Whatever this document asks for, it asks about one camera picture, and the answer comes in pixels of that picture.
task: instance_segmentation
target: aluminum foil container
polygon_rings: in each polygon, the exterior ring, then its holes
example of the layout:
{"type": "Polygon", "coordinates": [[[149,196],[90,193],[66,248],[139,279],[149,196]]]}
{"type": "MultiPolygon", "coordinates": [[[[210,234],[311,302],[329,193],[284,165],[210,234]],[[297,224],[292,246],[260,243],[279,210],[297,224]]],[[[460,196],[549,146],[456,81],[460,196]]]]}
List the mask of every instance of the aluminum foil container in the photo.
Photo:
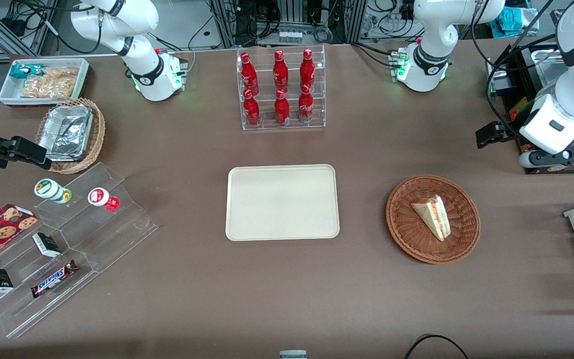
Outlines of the aluminum foil container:
{"type": "Polygon", "coordinates": [[[48,112],[39,146],[54,162],[78,162],[86,157],[94,110],[86,105],[55,107],[48,112]]]}

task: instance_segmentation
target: wire basket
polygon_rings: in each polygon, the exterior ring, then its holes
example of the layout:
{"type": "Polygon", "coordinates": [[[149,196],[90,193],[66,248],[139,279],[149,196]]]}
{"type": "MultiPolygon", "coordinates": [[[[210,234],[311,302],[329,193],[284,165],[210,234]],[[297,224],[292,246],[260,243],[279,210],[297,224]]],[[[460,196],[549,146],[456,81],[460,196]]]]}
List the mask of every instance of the wire basket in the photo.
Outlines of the wire basket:
{"type": "MultiPolygon", "coordinates": [[[[103,136],[105,136],[105,120],[99,107],[97,107],[94,102],[87,100],[86,98],[77,98],[77,100],[70,100],[63,104],[59,104],[57,107],[68,107],[74,105],[86,105],[94,110],[93,125],[87,145],[87,155],[84,159],[79,162],[52,162],[52,166],[50,166],[49,171],[61,173],[62,175],[72,175],[73,173],[81,172],[93,165],[101,152],[103,136]]],[[[41,138],[43,126],[45,125],[47,118],[48,113],[43,116],[43,120],[41,121],[41,124],[39,124],[39,130],[37,131],[36,136],[34,136],[35,143],[39,143],[39,138],[41,138]]]]}
{"type": "Polygon", "coordinates": [[[387,201],[387,225],[394,240],[412,257],[426,263],[455,263],[471,254],[480,239],[480,215],[457,184],[437,176],[416,176],[401,182],[387,201]],[[412,207],[433,195],[442,197],[451,235],[439,241],[412,207]]]}

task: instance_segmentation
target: red and white bottle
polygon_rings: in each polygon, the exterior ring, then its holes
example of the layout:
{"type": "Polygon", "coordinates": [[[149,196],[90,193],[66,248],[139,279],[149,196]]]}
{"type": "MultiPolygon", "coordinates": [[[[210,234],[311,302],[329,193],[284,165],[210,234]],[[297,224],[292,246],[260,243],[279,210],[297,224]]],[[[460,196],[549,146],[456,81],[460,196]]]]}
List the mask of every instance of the red and white bottle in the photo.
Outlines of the red and white bottle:
{"type": "Polygon", "coordinates": [[[274,103],[276,111],[276,123],[280,127],[289,126],[289,102],[285,99],[285,91],[276,90],[276,102],[274,103]]]}
{"type": "Polygon", "coordinates": [[[303,85],[308,85],[310,89],[314,88],[315,70],[316,65],[312,60],[314,52],[310,48],[306,48],[302,52],[302,64],[300,64],[300,88],[303,85]]]}
{"type": "Polygon", "coordinates": [[[249,126],[259,127],[260,126],[260,110],[258,109],[258,102],[254,99],[253,93],[250,89],[245,89],[243,91],[243,109],[245,110],[245,116],[248,118],[249,126]]]}
{"type": "Polygon", "coordinates": [[[302,123],[309,123],[314,113],[314,96],[311,95],[309,85],[302,85],[300,90],[301,94],[298,98],[298,119],[302,123]]]}
{"type": "Polygon", "coordinates": [[[97,187],[88,194],[88,202],[96,207],[104,207],[108,212],[114,212],[119,208],[121,202],[111,195],[107,190],[97,187]]]}
{"type": "Polygon", "coordinates": [[[287,93],[289,90],[289,69],[285,64],[285,55],[282,50],[274,52],[274,60],[274,84],[276,84],[276,89],[287,93]]]}
{"type": "Polygon", "coordinates": [[[241,54],[241,62],[243,66],[241,68],[241,76],[243,78],[243,84],[246,89],[251,90],[253,96],[258,95],[258,76],[256,75],[256,69],[251,64],[249,60],[249,54],[243,52],[241,54]]]}

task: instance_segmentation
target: white tray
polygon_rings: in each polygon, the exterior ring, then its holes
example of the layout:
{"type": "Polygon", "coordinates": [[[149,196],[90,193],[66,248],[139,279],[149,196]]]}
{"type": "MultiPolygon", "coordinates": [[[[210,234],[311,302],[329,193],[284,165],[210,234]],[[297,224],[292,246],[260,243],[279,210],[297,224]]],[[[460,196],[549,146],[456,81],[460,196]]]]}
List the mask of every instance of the white tray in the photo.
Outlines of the white tray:
{"type": "Polygon", "coordinates": [[[234,168],[225,234],[232,241],[333,238],[340,231],[329,165],[234,168]]]}

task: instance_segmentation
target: snickers bar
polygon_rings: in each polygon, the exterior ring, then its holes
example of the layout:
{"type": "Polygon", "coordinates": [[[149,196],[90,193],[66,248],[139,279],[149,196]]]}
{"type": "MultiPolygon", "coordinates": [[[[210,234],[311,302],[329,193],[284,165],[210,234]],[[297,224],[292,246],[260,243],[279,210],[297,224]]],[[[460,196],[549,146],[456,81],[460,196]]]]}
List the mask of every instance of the snickers bar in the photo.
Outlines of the snickers bar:
{"type": "Polygon", "coordinates": [[[39,296],[43,295],[48,289],[54,288],[57,283],[61,282],[61,280],[66,279],[68,275],[74,273],[79,268],[77,264],[75,264],[74,259],[67,263],[66,265],[59,268],[58,271],[50,275],[50,277],[46,278],[43,282],[39,283],[38,286],[30,288],[32,291],[32,296],[38,298],[39,296]]]}

